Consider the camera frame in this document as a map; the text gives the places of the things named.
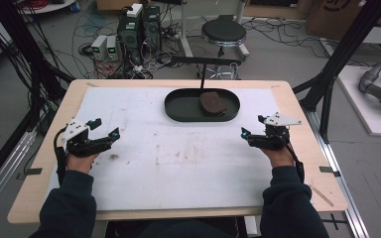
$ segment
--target black stool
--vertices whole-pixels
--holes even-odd
[[[202,37],[208,43],[219,46],[217,58],[224,56],[223,48],[235,48],[243,44],[246,40],[246,29],[229,18],[219,17],[218,19],[209,21],[202,26]],[[231,71],[221,72],[221,66],[216,65],[215,69],[207,68],[212,72],[210,78],[221,78],[223,75],[230,75],[230,79],[237,79],[237,63],[230,65]]]

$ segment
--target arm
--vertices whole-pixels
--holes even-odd
[[[329,237],[311,204],[311,188],[300,182],[288,150],[263,152],[271,161],[273,178],[263,193],[262,236]]]
[[[40,212],[41,225],[31,238],[91,237],[96,203],[91,195],[94,179],[88,173],[96,157],[68,156],[63,184],[49,193]]]

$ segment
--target floor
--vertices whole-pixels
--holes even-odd
[[[52,48],[76,78],[87,78],[93,71],[92,62],[77,52],[80,45],[92,42],[92,36],[97,29],[93,26],[103,26],[98,28],[99,34],[110,34],[117,28],[117,16],[102,15],[96,10],[93,1],[83,2],[79,13],[60,10],[41,15],[38,19]],[[208,45],[201,38],[192,37],[200,35],[200,25],[204,21],[203,18],[188,20],[188,29],[192,30],[194,27],[189,32],[190,47],[196,57],[214,58],[218,48]],[[288,24],[263,21],[255,23],[259,31],[249,30],[249,25],[245,25],[248,27],[245,45],[251,56],[238,69],[239,77],[242,79],[286,80],[292,86],[296,86],[316,76],[326,64],[327,55],[318,41],[305,41],[302,47],[292,42],[296,37],[290,36],[297,36],[299,40],[310,38],[306,35],[303,22]],[[281,25],[282,40],[291,43],[285,45],[277,42],[278,25]],[[235,51],[225,52],[225,58],[239,59]],[[381,59],[379,46],[362,45],[349,64],[372,65],[379,59]],[[179,68],[166,67],[154,72],[153,76],[166,79],[196,79],[196,67],[194,64],[186,64]],[[27,89],[6,58],[0,56],[0,148],[25,116],[28,111],[27,105]],[[24,165],[34,156],[42,138],[36,140],[32,150],[0,194],[0,237],[10,234],[27,237],[38,227],[37,224],[10,224],[6,216],[23,183],[21,179],[17,179],[17,175],[22,173]],[[367,134],[338,83],[334,86],[332,98],[329,140],[369,237],[381,237],[381,137]],[[345,220],[342,214],[333,215],[337,220]],[[321,216],[323,219],[330,219],[330,214]],[[98,227],[101,230],[104,224],[99,224]],[[326,228],[330,237],[353,237],[346,224],[338,224],[335,229],[333,224],[327,223]],[[96,233],[95,237],[102,237],[101,232]]]

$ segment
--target chair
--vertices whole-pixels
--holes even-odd
[[[218,59],[224,56],[223,48],[235,48],[243,44],[246,40],[246,29],[233,21],[232,16],[220,16],[219,18],[203,24],[201,29],[202,37],[208,43],[219,46]],[[221,66],[216,65],[214,69],[207,68],[212,72],[210,78],[221,78],[229,75],[230,79],[237,79],[237,64],[230,65],[231,71],[221,72]],[[202,67],[199,69],[198,77],[202,75]]]

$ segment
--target oval tray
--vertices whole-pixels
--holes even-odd
[[[201,107],[199,96],[203,92],[216,91],[227,110],[220,116],[207,114]],[[233,92],[221,88],[181,88],[170,92],[165,99],[167,115],[180,122],[225,122],[237,116],[239,98]]]

